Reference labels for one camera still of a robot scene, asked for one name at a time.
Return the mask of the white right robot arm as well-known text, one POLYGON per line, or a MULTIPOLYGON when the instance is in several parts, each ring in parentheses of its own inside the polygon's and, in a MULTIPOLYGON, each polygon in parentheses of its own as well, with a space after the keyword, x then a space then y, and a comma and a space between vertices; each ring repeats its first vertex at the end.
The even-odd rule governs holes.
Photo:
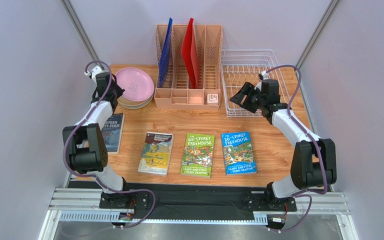
POLYGON ((305 192, 326 194, 337 180, 336 146, 310 131, 295 116, 291 107, 281 102, 279 82, 246 82, 230 102, 251 113, 261 111, 268 122, 279 129, 294 148, 290 174, 267 187, 276 199, 296 197, 305 192))

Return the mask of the pink plate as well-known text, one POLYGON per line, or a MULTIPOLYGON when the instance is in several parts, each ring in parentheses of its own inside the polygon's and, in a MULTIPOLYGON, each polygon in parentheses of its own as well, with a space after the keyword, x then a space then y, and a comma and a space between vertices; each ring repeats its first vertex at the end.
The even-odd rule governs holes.
POLYGON ((115 74, 117 85, 124 90, 122 97, 133 102, 148 100, 154 93, 155 84, 145 71, 136 67, 125 67, 115 74))

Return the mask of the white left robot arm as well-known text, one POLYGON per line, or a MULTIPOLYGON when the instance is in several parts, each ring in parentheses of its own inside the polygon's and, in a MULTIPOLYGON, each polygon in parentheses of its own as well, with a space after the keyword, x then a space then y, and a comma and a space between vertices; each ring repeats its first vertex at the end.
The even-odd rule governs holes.
POLYGON ((109 152, 102 134, 124 91, 110 72, 97 73, 92 79, 96 89, 89 110, 75 125, 62 130, 63 163, 74 176, 92 178, 105 194, 126 194, 126 180, 109 165, 109 152))

